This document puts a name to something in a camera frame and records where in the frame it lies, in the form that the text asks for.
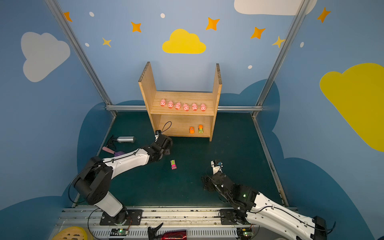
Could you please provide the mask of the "orange green toy car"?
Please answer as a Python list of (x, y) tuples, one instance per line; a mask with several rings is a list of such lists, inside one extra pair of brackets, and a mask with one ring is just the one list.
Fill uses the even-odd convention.
[(198, 131), (199, 131), (199, 134), (203, 134), (204, 133), (204, 126), (199, 125)]

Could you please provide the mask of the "pink toy pig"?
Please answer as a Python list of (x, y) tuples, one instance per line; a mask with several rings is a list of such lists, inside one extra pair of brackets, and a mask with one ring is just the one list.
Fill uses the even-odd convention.
[(160, 105), (161, 105), (161, 107), (164, 107), (164, 106), (166, 105), (166, 100), (165, 100), (165, 99), (162, 99), (162, 100), (160, 101)]
[(190, 109), (190, 107), (189, 107), (189, 105), (188, 104), (184, 104), (183, 105), (183, 109), (184, 109), (184, 111), (189, 111), (189, 109)]
[(182, 107), (181, 102), (177, 102), (177, 103), (175, 104), (175, 109), (176, 109), (176, 110), (179, 110), (181, 107)]
[(168, 108), (169, 109), (172, 109), (174, 107), (174, 103), (173, 103), (173, 101), (169, 101), (168, 102)]
[(192, 104), (192, 110), (193, 110), (193, 111), (197, 111), (197, 110), (198, 110), (198, 105), (195, 104), (195, 103), (193, 103), (193, 104)]
[(202, 112), (205, 112), (207, 110), (207, 106), (205, 104), (201, 104), (200, 108)]

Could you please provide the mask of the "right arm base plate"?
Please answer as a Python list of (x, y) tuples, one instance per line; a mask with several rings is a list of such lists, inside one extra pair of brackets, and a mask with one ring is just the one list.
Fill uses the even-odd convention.
[(219, 217), (222, 225), (248, 225), (246, 214), (234, 209), (219, 210)]

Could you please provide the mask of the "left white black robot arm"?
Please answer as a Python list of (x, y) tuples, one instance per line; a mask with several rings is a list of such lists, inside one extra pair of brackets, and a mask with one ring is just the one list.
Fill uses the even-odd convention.
[(112, 179), (136, 167), (160, 161), (171, 153), (172, 147), (173, 140), (158, 132), (152, 144), (130, 153), (105, 159), (92, 157), (74, 177), (71, 186), (88, 204), (104, 211), (116, 225), (122, 225), (128, 218), (127, 208), (110, 193)]

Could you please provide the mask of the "pink striped toy truck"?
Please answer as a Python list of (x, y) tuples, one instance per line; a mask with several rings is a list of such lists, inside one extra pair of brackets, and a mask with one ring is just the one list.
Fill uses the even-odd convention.
[(170, 163), (171, 163), (172, 170), (177, 169), (177, 165), (176, 165), (176, 161), (175, 160), (171, 160)]

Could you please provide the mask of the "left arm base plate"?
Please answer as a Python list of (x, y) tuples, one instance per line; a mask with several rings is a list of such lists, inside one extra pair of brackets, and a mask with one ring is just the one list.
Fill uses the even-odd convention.
[(115, 217), (111, 217), (106, 212), (103, 212), (100, 221), (101, 226), (139, 226), (143, 210), (123, 208)]

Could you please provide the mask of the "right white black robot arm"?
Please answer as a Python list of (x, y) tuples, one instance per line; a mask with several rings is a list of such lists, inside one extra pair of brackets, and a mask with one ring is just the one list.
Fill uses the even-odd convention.
[(204, 189), (218, 192), (233, 207), (221, 210), (219, 217), (226, 225), (257, 225), (289, 240), (326, 240), (326, 221), (291, 211), (245, 185), (235, 184), (226, 174), (216, 172), (202, 177)]

